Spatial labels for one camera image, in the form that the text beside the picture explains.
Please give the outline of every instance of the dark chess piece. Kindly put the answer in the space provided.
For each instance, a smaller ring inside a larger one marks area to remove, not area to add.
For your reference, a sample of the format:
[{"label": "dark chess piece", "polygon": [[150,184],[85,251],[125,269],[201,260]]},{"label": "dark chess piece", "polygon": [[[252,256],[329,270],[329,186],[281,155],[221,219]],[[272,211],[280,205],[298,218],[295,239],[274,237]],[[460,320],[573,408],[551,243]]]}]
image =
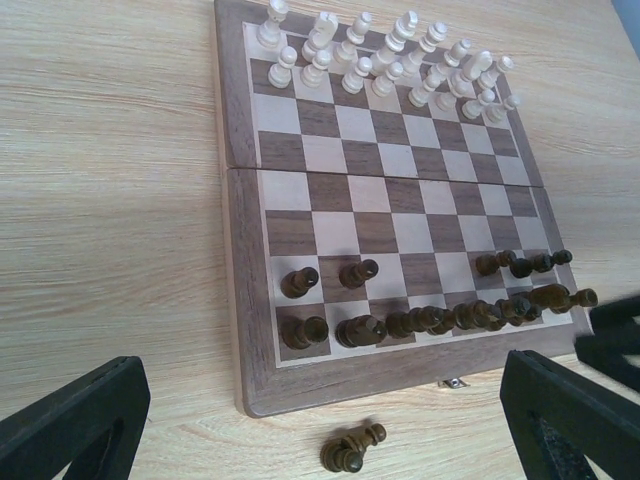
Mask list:
[{"label": "dark chess piece", "polygon": [[359,472],[364,464],[367,448],[375,447],[386,438],[387,431],[382,425],[375,423],[360,434],[349,434],[332,440],[320,453],[322,465],[331,472]]},{"label": "dark chess piece", "polygon": [[359,288],[364,282],[378,274],[378,264],[375,260],[363,260],[351,263],[340,270],[340,283],[347,288]]},{"label": "dark chess piece", "polygon": [[312,267],[305,267],[302,270],[288,273],[280,282],[280,289],[285,297],[300,298],[314,287],[320,275],[318,271]]},{"label": "dark chess piece", "polygon": [[384,340],[386,336],[387,327],[384,322],[371,315],[344,320],[336,327],[336,340],[347,348],[375,345]]},{"label": "dark chess piece", "polygon": [[483,276],[493,275],[500,267],[508,267],[515,260],[516,254],[511,250],[504,250],[496,255],[480,255],[476,258],[476,270]]},{"label": "dark chess piece", "polygon": [[387,331],[393,338],[406,338],[413,332],[426,332],[440,325],[444,310],[438,307],[412,308],[409,313],[396,312],[385,321]]},{"label": "dark chess piece", "polygon": [[282,340],[293,350],[304,350],[329,338],[329,325],[322,317],[292,319],[282,326]]}]

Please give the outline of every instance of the folding chessboard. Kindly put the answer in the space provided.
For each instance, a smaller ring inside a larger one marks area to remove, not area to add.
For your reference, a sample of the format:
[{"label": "folding chessboard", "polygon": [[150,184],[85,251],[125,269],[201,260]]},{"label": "folding chessboard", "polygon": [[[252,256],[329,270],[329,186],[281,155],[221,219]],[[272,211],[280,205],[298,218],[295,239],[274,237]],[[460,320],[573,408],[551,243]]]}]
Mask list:
[{"label": "folding chessboard", "polygon": [[[281,44],[263,48],[256,30],[266,5],[217,0],[212,29],[225,239],[239,406],[267,416],[502,367],[512,349],[545,355],[572,350],[587,329],[581,309],[498,332],[454,329],[416,333],[349,349],[333,334],[342,320],[434,305],[495,302],[533,286],[560,282],[575,291],[569,266],[526,279],[506,269],[480,277],[474,260],[503,249],[519,256],[563,247],[522,122],[516,111],[492,124],[416,108],[407,95],[444,49],[425,58],[420,75],[401,79],[385,98],[341,86],[332,61],[317,89],[306,87],[299,53],[285,89],[267,80],[286,45],[298,52],[313,17],[290,12]],[[344,40],[340,25],[334,43]],[[359,55],[384,35],[369,32]],[[415,48],[407,42],[405,52]],[[439,91],[446,91],[446,85]],[[498,98],[510,94],[504,77]],[[379,274],[363,288],[340,285],[348,263],[374,259]],[[281,279],[311,266],[318,285],[299,299]],[[281,328],[294,318],[327,320],[327,341],[291,350]]]}]

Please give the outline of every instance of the wooden table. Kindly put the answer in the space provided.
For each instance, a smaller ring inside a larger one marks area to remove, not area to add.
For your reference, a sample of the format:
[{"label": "wooden table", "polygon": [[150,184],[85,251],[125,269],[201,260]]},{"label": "wooden table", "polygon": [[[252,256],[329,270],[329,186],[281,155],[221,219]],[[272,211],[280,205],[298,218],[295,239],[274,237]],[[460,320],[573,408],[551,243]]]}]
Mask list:
[{"label": "wooden table", "polygon": [[[366,4],[323,8],[343,22],[366,8],[386,31],[415,5]],[[0,7],[0,418],[139,355],[153,400],[133,478],[334,478],[321,444],[366,418],[389,437],[363,478],[521,478],[501,371],[264,420],[234,409],[210,11]],[[420,29],[449,25],[445,46],[468,36],[513,56],[509,82],[578,285],[603,300],[636,290],[640,63],[610,3],[437,0],[418,13]]]}]

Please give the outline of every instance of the dark pawn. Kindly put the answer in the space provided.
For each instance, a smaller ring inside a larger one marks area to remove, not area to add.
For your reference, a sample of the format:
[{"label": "dark pawn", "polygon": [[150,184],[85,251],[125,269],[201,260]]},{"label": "dark pawn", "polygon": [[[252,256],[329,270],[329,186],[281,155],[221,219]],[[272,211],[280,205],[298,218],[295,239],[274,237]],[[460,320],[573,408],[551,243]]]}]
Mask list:
[{"label": "dark pawn", "polygon": [[318,271],[312,267],[305,267],[297,272],[290,272],[280,282],[280,289],[285,297],[300,298],[314,287],[320,276]]},{"label": "dark pawn", "polygon": [[504,250],[496,255],[480,255],[476,258],[476,270],[483,276],[493,275],[500,267],[508,267],[515,260],[516,254],[511,250]]},{"label": "dark pawn", "polygon": [[336,340],[347,348],[375,345],[384,340],[386,336],[387,327],[384,322],[371,315],[345,320],[336,327]]},{"label": "dark pawn", "polygon": [[340,270],[340,283],[347,288],[358,288],[378,274],[378,264],[374,260],[352,263]]},{"label": "dark pawn", "polygon": [[304,350],[314,343],[324,342],[328,337],[329,326],[322,317],[294,319],[282,326],[282,339],[293,350]]}]

